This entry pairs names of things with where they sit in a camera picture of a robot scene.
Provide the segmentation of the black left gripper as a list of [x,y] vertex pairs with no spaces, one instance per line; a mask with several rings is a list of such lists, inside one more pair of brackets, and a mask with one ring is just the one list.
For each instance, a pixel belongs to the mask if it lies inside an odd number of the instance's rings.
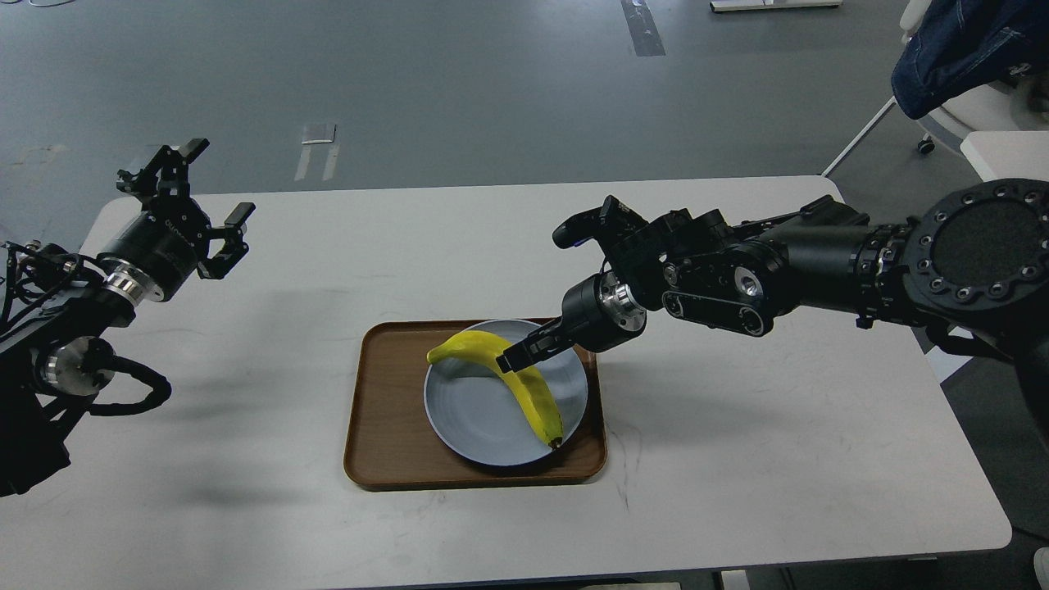
[[147,296],[168,302],[188,277],[224,279],[247,256],[247,218],[254,202],[240,202],[220,228],[211,227],[205,213],[188,211],[191,197],[188,165],[204,154],[211,142],[192,138],[184,145],[162,145],[138,172],[120,170],[116,189],[140,201],[142,212],[110,240],[97,261],[107,272],[131,266],[150,281]]

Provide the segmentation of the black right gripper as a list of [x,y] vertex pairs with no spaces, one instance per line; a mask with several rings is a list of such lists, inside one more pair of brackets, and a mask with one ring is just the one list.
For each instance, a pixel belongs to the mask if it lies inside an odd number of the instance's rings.
[[524,373],[536,367],[584,368],[574,345],[588,352],[605,352],[644,332],[647,311],[634,300],[629,285],[614,273],[588,276],[573,285],[561,302],[561,317],[540,324],[528,319],[498,319],[495,335],[508,343],[498,347],[496,365],[504,373]]

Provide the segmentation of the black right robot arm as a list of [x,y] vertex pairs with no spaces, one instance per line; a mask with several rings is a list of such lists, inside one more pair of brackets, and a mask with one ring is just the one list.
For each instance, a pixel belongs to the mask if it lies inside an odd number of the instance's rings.
[[1016,178],[975,184],[886,225],[832,197],[738,225],[719,210],[645,220],[606,197],[553,232],[561,249],[595,240],[606,264],[496,368],[520,372],[574,345],[618,347],[651,311],[761,337],[797,307],[819,307],[855,314],[861,329],[919,326],[948,354],[1012,365],[1046,440],[1047,213],[1047,183]]

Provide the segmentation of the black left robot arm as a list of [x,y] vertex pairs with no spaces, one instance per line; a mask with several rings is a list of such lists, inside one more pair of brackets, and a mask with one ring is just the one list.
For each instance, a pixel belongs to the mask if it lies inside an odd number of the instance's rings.
[[247,255],[251,202],[214,225],[191,197],[188,168],[209,142],[164,145],[116,186],[141,212],[95,256],[55,243],[4,243],[1,493],[23,494],[69,466],[66,438],[84,415],[154,410],[172,386],[104,339],[136,305],[168,302],[191,274],[223,279]]

